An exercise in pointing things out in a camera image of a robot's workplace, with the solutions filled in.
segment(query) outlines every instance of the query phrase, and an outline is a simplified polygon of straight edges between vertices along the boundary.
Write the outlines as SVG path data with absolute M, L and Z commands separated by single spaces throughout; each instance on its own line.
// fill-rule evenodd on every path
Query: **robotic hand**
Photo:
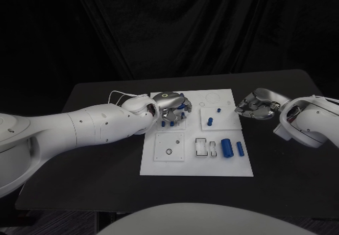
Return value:
M 235 112 L 260 120 L 280 113 L 280 124 L 274 133 L 287 141 L 293 138 L 309 147 L 317 148 L 329 139 L 339 147 L 339 100 L 320 96 L 294 100 L 268 89 L 258 88 L 242 100 Z
M 108 103 L 42 117 L 0 114 L 0 197 L 59 153 L 144 134 L 160 114 L 167 121 L 182 118 L 173 114 L 182 104 L 192 110 L 187 98 L 173 92 L 160 93 L 154 99 L 146 94 L 125 95 L 134 97 L 121 107 Z

